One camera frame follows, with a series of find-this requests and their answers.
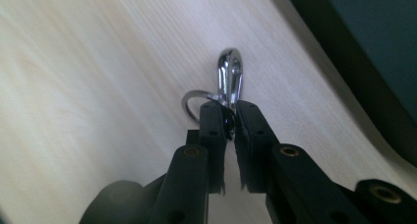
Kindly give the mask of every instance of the metal snap hook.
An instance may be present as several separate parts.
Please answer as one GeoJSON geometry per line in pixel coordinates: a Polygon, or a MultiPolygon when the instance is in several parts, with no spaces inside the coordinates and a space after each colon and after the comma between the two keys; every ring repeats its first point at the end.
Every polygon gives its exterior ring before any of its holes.
{"type": "Polygon", "coordinates": [[[218,58],[218,91],[220,99],[227,102],[226,107],[236,108],[242,89],[242,58],[237,49],[226,49],[218,58]]]}
{"type": "Polygon", "coordinates": [[[240,53],[236,48],[225,49],[218,58],[218,90],[217,94],[205,90],[190,90],[182,98],[182,106],[185,112],[197,123],[197,117],[190,109],[188,100],[193,97],[201,97],[215,101],[227,108],[236,109],[236,103],[242,90],[243,65],[240,53]]]}

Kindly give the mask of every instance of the screw hole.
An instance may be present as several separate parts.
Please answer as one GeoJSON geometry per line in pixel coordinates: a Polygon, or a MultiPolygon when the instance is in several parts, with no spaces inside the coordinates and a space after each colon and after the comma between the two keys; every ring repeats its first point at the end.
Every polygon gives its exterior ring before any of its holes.
{"type": "Polygon", "coordinates": [[[298,156],[300,154],[300,152],[293,148],[293,147],[283,147],[282,149],[279,150],[282,154],[288,156],[288,157],[295,157],[298,156]]]}
{"type": "Polygon", "coordinates": [[[401,203],[401,196],[395,191],[378,185],[373,185],[370,188],[371,193],[382,201],[398,204],[401,203]]]}
{"type": "Polygon", "coordinates": [[[341,211],[332,211],[330,213],[331,220],[335,221],[336,223],[349,223],[349,217],[341,211]]]}
{"type": "Polygon", "coordinates": [[[168,223],[178,224],[185,220],[185,214],[182,211],[171,211],[168,213],[168,223]]]}
{"type": "Polygon", "coordinates": [[[199,155],[200,150],[198,148],[195,148],[195,147],[188,147],[188,148],[184,149],[183,153],[187,157],[195,157],[195,156],[199,155]]]}

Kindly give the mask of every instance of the wooden table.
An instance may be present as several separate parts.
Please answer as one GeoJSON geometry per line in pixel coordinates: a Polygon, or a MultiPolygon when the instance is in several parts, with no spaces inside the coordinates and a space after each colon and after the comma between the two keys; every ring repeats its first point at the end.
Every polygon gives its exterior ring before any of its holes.
{"type": "MultiPolygon", "coordinates": [[[[216,90],[240,50],[242,99],[330,178],[393,183],[417,197],[396,155],[288,0],[0,0],[0,212],[8,223],[77,223],[118,180],[164,174],[188,129],[191,89],[216,90]]],[[[240,190],[234,147],[209,223],[270,223],[240,190]]]]}

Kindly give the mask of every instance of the black plastic part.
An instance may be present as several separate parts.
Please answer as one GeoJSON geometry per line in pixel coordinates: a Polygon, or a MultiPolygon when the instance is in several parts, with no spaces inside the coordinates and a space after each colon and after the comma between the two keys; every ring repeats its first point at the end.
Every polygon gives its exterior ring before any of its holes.
{"type": "Polygon", "coordinates": [[[209,192],[220,193],[224,189],[225,136],[222,106],[207,102],[200,109],[199,144],[208,150],[209,192]]]}
{"type": "Polygon", "coordinates": [[[85,211],[80,224],[148,223],[163,176],[146,187],[118,181],[105,187],[85,211]]]}
{"type": "Polygon", "coordinates": [[[268,158],[272,147],[279,144],[257,105],[239,100],[236,106],[235,147],[242,187],[250,193],[266,193],[268,158]]]}
{"type": "MultiPolygon", "coordinates": [[[[302,148],[274,146],[271,172],[297,223],[370,223],[302,148]]],[[[269,198],[273,201],[279,196],[269,198]]],[[[281,210],[271,211],[271,216],[277,216],[281,210]]]]}
{"type": "Polygon", "coordinates": [[[378,217],[378,223],[411,224],[417,221],[417,201],[390,183],[361,181],[356,186],[355,194],[360,197],[362,205],[366,205],[363,212],[378,217]]]}
{"type": "Polygon", "coordinates": [[[417,167],[417,0],[291,0],[392,148],[417,167]]]}
{"type": "Polygon", "coordinates": [[[272,223],[295,223],[295,214],[273,176],[268,181],[266,205],[272,223]]]}
{"type": "Polygon", "coordinates": [[[149,223],[207,223],[209,155],[200,145],[178,148],[169,165],[149,223]]]}
{"type": "Polygon", "coordinates": [[[199,143],[199,136],[200,136],[200,131],[199,130],[188,130],[187,140],[186,140],[185,144],[199,143]]]}

